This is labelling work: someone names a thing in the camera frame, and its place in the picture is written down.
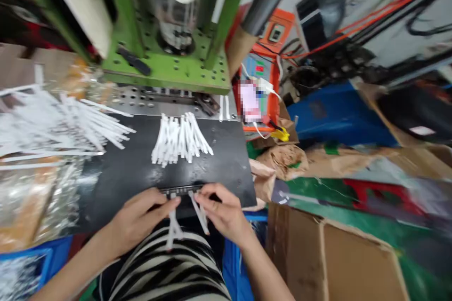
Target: hand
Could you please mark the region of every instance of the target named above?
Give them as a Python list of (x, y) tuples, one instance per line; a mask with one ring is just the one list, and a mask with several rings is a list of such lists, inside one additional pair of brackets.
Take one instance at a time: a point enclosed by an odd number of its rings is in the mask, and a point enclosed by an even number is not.
[[(110, 260), (116, 259), (143, 241), (179, 203), (180, 197), (168, 201), (156, 188), (145, 190), (127, 201), (93, 239), (97, 237), (94, 240), (102, 244)], [(154, 205), (162, 206), (147, 212)]]
[[(221, 202), (210, 200), (215, 193)], [(256, 243), (256, 235), (246, 220), (237, 196), (220, 183), (206, 184), (197, 194), (195, 200), (204, 207), (207, 217), (215, 228), (226, 238), (233, 241), (240, 249)]]

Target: white label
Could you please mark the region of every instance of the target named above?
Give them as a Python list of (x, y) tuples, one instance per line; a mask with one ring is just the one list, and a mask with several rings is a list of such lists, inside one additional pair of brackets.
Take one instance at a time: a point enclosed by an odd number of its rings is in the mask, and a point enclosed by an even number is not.
[(436, 132), (434, 130), (431, 130), (428, 127), (425, 126), (417, 126), (417, 127), (413, 127), (410, 128), (410, 130), (417, 134), (417, 135), (432, 135), (432, 134), (436, 134)]

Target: yellow connector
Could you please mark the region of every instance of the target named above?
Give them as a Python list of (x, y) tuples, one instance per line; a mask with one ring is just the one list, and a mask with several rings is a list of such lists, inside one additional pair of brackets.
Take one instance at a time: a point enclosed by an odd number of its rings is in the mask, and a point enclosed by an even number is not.
[(281, 140), (282, 142), (288, 142), (290, 134), (286, 131), (286, 129), (284, 127), (281, 127), (281, 129), (282, 129), (282, 131), (280, 131), (278, 129), (275, 130), (271, 134), (271, 136)]

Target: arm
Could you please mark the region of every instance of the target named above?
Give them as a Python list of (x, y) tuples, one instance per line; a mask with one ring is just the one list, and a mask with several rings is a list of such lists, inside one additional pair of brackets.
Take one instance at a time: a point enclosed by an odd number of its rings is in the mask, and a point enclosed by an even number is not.
[[(214, 193), (220, 198), (221, 203), (209, 199)], [(238, 197), (223, 185), (215, 183), (205, 185), (195, 198), (204, 207), (206, 215), (221, 234), (240, 248), (256, 300), (294, 301), (286, 283), (243, 215)]]
[[(155, 188), (134, 196), (31, 300), (71, 300), (116, 258), (138, 245), (179, 203), (180, 198), (167, 201)], [(147, 212), (154, 204), (162, 206)]]

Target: person's left hand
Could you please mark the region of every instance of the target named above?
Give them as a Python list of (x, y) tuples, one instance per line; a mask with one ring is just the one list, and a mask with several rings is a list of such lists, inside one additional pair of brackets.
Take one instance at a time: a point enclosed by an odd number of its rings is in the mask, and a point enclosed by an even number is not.
[[(168, 201), (156, 188), (145, 190), (127, 201), (93, 240), (103, 244), (110, 260), (116, 259), (143, 241), (179, 203), (180, 197)], [(154, 205), (162, 206), (147, 212)]]

